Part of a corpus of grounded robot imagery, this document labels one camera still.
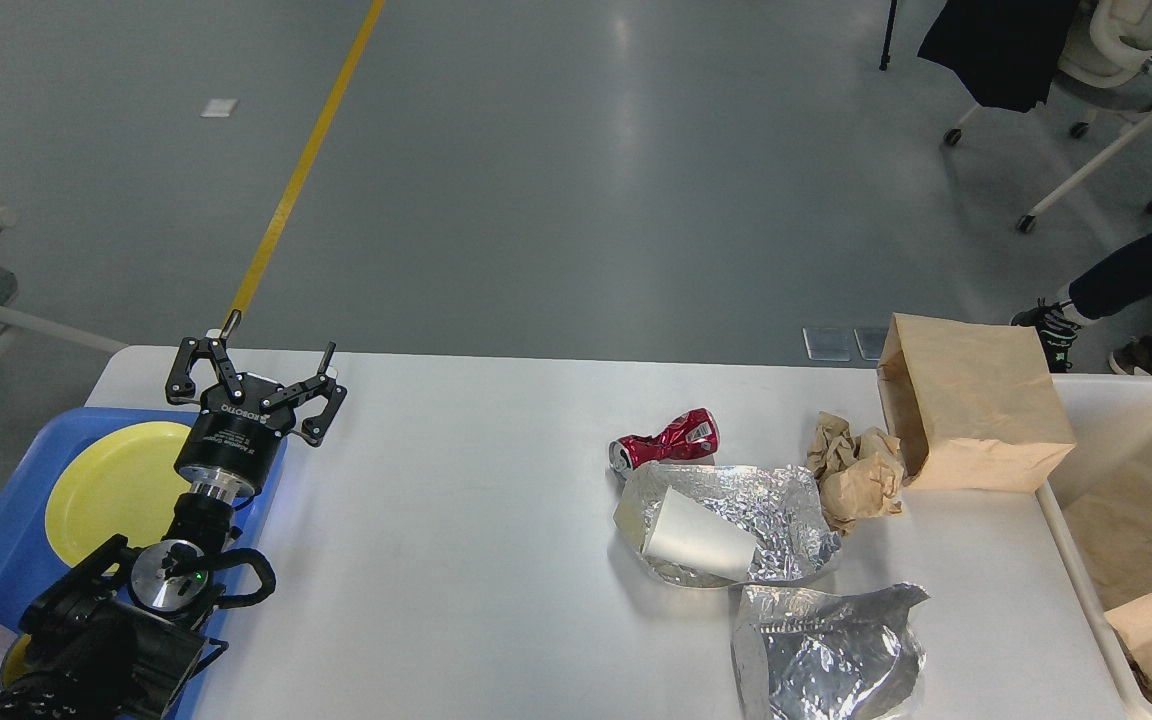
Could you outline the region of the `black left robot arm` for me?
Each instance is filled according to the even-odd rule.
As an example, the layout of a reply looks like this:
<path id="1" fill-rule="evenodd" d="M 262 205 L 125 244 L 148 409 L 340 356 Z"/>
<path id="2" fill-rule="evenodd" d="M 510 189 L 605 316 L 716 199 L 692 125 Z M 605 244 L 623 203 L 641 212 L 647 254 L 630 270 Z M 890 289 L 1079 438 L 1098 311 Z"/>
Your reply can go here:
<path id="1" fill-rule="evenodd" d="M 0 719 L 164 719 L 227 651 L 205 632 L 210 617 L 274 593 L 273 566 L 238 546 L 234 520 L 287 438 L 321 445 L 347 388 L 334 343 L 300 382 L 241 372 L 228 354 L 238 323 L 232 310 L 214 338 L 183 338 L 166 378 L 166 401 L 198 415 L 173 462 L 187 488 L 159 541 L 111 535 L 29 602 L 15 632 L 0 626 Z"/>

